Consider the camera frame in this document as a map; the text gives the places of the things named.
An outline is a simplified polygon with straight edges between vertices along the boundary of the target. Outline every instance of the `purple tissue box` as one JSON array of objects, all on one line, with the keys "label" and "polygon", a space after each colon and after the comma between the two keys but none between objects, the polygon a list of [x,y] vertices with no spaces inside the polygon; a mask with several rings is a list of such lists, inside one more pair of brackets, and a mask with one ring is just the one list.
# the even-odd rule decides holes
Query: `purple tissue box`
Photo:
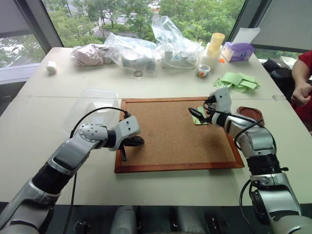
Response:
[{"label": "purple tissue box", "polygon": [[221,54],[228,62],[246,61],[254,52],[254,47],[249,43],[226,42]]}]

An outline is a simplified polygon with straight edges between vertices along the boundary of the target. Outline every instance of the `red shirt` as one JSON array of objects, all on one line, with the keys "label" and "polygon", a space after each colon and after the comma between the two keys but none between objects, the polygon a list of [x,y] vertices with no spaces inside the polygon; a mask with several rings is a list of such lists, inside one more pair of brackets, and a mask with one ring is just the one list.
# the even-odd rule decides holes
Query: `red shirt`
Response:
[{"label": "red shirt", "polygon": [[[312,50],[300,55],[298,58],[303,61],[312,71]],[[294,103],[292,103],[292,107],[294,108],[302,122],[305,123],[309,131],[312,131],[312,98],[304,106],[296,106]]]}]

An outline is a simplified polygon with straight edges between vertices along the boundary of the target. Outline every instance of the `black bag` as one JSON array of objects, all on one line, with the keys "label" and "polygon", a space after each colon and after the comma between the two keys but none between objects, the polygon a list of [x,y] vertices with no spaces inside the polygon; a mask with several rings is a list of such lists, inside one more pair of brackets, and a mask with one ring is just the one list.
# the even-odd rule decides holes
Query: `black bag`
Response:
[{"label": "black bag", "polygon": [[271,73],[276,69],[287,69],[287,70],[291,69],[286,63],[284,63],[282,60],[278,58],[269,58],[262,65],[264,66],[265,70],[267,70],[268,73]]}]

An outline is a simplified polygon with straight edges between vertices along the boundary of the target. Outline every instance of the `clear plastic bag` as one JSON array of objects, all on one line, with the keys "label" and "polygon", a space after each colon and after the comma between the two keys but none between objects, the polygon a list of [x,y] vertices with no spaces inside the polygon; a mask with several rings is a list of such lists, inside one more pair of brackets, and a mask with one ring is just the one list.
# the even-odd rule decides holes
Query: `clear plastic bag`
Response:
[{"label": "clear plastic bag", "polygon": [[116,64],[134,72],[134,76],[154,75],[156,44],[147,40],[117,36],[111,33],[104,45],[110,49],[107,56]]},{"label": "clear plastic bag", "polygon": [[107,56],[109,46],[101,44],[88,44],[74,47],[70,58],[77,66],[98,66],[111,63],[112,60]]},{"label": "clear plastic bag", "polygon": [[156,57],[162,67],[192,69],[198,66],[204,47],[183,37],[168,16],[154,20],[152,29],[157,40]]}]

